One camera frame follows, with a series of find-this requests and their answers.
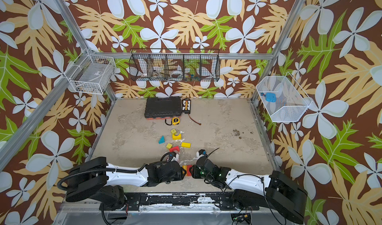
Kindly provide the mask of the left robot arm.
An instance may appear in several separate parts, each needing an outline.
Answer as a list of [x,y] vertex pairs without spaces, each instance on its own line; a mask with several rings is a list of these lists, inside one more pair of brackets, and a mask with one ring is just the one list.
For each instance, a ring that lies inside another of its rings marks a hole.
[[121,209],[126,202],[123,185],[155,187],[184,179],[187,171],[176,161],[176,154],[165,155],[167,160],[163,156],[160,161],[139,168],[113,165],[105,157],[98,157],[71,169],[57,187],[66,192],[67,202],[90,198],[111,210]]

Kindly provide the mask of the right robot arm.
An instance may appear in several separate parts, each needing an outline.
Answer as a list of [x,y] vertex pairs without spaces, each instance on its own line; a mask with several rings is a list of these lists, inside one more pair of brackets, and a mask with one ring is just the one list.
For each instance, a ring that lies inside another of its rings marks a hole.
[[202,156],[190,167],[195,179],[223,191],[233,190],[234,205],[240,209],[265,207],[276,210],[286,220],[302,225],[308,192],[285,174],[274,170],[271,175],[242,173],[229,167],[218,167]]

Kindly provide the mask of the red rectangular block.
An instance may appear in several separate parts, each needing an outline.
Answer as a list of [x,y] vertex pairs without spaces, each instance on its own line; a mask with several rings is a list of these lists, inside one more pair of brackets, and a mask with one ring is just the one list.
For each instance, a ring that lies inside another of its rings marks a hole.
[[192,165],[187,165],[187,176],[192,176],[192,170],[193,166]]

